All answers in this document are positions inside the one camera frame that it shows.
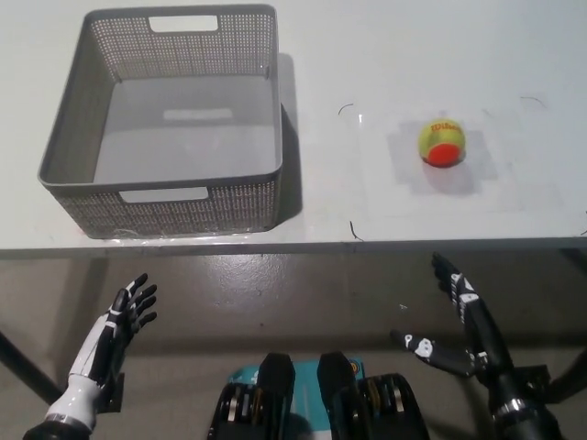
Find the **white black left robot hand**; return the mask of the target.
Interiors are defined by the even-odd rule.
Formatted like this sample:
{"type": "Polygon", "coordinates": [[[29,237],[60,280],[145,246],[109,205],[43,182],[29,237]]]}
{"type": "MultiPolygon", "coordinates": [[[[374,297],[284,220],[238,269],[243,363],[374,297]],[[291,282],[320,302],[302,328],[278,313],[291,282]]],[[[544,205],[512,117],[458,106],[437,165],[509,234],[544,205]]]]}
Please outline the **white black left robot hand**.
{"type": "Polygon", "coordinates": [[[45,419],[93,431],[98,413],[111,407],[122,382],[127,348],[143,326],[156,319],[155,284],[143,273],[120,289],[83,341],[69,371],[67,388],[48,409],[45,419]]]}

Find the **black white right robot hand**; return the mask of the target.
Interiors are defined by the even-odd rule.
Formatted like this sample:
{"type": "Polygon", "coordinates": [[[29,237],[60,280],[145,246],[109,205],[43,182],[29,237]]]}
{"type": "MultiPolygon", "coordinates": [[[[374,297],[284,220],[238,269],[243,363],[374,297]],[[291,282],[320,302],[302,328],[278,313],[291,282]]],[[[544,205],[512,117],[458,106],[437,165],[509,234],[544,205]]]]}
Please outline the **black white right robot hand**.
{"type": "Polygon", "coordinates": [[[447,258],[435,252],[432,266],[438,287],[451,300],[469,346],[446,348],[429,337],[398,330],[391,332],[391,338],[430,367],[458,377],[476,377],[489,391],[489,406],[494,413],[529,406],[531,398],[515,373],[509,350],[485,301],[447,258]]]}

